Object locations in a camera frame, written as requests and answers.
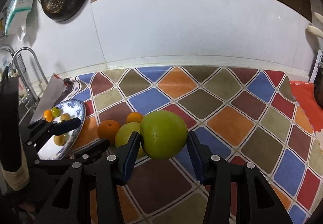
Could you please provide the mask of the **brown longan fruit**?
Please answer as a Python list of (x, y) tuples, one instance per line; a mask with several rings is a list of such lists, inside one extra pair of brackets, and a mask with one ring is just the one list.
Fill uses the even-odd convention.
[(63, 113), (61, 116), (60, 116), (60, 121), (63, 122), (63, 121), (68, 121), (71, 119), (71, 116), (68, 114), (68, 113)]
[(57, 146), (64, 146), (64, 144), (65, 144), (65, 138), (66, 138), (66, 136), (64, 134), (62, 134), (62, 135), (55, 135), (54, 136), (54, 143)]

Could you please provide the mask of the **red foam mat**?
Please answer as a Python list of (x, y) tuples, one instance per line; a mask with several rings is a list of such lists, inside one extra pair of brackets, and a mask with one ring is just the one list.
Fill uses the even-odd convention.
[(314, 131), (320, 132), (323, 127), (323, 112), (314, 98), (314, 84), (303, 81), (291, 81), (290, 88), (292, 95), (309, 118)]

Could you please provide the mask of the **chrome kitchen faucet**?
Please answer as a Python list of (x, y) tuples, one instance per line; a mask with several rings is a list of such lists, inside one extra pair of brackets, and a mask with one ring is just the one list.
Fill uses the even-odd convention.
[(15, 54), (14, 49), (8, 44), (1, 44), (2, 50), (12, 56), (12, 61), (6, 64), (5, 68), (8, 67), (7, 80), (9, 86), (18, 94), (19, 104), (24, 104), (27, 109), (35, 109), (39, 98), (28, 83), (27, 71), (21, 54)]

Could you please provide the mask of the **blue white porcelain plate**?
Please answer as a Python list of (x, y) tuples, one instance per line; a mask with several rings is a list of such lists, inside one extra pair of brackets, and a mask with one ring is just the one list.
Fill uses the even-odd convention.
[[(52, 136), (38, 151), (40, 159), (62, 159), (67, 155), (70, 148), (78, 138), (85, 121), (85, 105), (77, 99), (64, 101), (57, 104), (55, 107), (58, 107), (61, 110), (61, 115), (63, 113), (68, 113), (72, 119), (79, 118), (81, 120), (81, 126), (64, 134), (66, 136), (64, 146), (57, 146), (54, 143), (54, 136)], [(54, 117), (53, 121), (60, 123), (60, 116), (58, 118)]]

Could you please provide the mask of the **green tomato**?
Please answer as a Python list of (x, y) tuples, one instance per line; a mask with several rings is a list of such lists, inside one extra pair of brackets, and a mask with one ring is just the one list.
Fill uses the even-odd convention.
[(61, 115), (61, 110), (58, 107), (53, 107), (51, 109), (52, 116), (58, 118)]

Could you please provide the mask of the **orange tangerine back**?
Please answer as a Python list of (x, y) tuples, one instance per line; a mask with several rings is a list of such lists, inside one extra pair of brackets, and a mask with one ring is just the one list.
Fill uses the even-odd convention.
[(121, 125), (117, 121), (105, 120), (98, 126), (98, 137), (100, 139), (109, 140), (110, 145), (115, 145), (115, 137), (120, 128)]

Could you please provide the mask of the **yellow-green apple back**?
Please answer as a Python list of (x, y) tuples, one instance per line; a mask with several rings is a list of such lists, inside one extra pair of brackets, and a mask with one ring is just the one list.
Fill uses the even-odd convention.
[(126, 145), (133, 132), (140, 132), (140, 127), (141, 124), (138, 122), (130, 122), (122, 125), (115, 136), (115, 146), (118, 148)]

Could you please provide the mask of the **large orange tangerine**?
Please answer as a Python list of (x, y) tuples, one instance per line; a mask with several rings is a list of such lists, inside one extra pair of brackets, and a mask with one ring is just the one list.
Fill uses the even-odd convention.
[(47, 109), (44, 111), (43, 113), (43, 118), (47, 121), (47, 122), (51, 122), (54, 119), (54, 116), (52, 115), (52, 112), (50, 109)]

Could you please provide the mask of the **colourful diamond pattern mat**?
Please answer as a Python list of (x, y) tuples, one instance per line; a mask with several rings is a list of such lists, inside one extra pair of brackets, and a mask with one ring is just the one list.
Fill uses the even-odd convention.
[[(161, 66), (106, 70), (68, 78), (65, 100), (86, 108), (72, 153), (98, 141), (105, 120), (171, 111), (201, 143), (231, 163), (253, 162), (293, 223), (305, 223), (322, 200), (320, 132), (281, 71)], [(118, 189), (126, 223), (202, 223), (210, 189), (197, 180), (187, 149), (164, 160), (140, 156)]]

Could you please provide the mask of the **thin gooseneck water tap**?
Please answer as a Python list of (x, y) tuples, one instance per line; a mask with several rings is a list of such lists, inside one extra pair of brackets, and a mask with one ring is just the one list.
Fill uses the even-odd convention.
[[(42, 80), (48, 85), (48, 80), (41, 68), (41, 65), (39, 63), (39, 60), (37, 58), (37, 55), (36, 53), (30, 48), (30, 47), (21, 47), (20, 49), (18, 49), (17, 51), (14, 52), (14, 55), (13, 55), (13, 61), (15, 61), (19, 55), (21, 55), (21, 52), (22, 51), (28, 51), (31, 53), (31, 55), (33, 56), (33, 60), (29, 60), (29, 64), (27, 65), (28, 67), (32, 67), (33, 68), (33, 73), (35, 74), (35, 76), (37, 78), (39, 78), (39, 75), (42, 76)], [(22, 70), (22, 67), (20, 67), (19, 64), (17, 64), (17, 70), (18, 70), (18, 73), (20, 75), (20, 78), (21, 80), (23, 81), (25, 87), (28, 87), (29, 86), (29, 75), (28, 75), (28, 72), (27, 71), (23, 71)]]

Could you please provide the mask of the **steel pot rack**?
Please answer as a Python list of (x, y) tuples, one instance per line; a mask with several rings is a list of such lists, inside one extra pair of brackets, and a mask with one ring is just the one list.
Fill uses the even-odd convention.
[(322, 70), (322, 50), (318, 50), (314, 68), (309, 79), (314, 84), (314, 99), (318, 106), (323, 109), (323, 70)]

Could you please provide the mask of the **green apple front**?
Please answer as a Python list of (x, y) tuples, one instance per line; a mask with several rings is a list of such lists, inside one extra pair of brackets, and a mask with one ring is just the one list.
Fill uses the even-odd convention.
[(185, 121), (177, 114), (159, 110), (144, 116), (140, 134), (142, 148), (147, 156), (153, 159), (169, 159), (185, 146), (188, 129)]

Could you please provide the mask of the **small orange behind apple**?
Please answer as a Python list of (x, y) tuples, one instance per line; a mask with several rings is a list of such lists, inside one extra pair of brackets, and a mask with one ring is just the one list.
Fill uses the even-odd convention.
[(127, 123), (131, 123), (131, 122), (137, 122), (137, 123), (141, 123), (141, 121), (143, 120), (144, 116), (138, 112), (133, 112), (130, 113), (127, 118), (126, 118), (126, 122)]

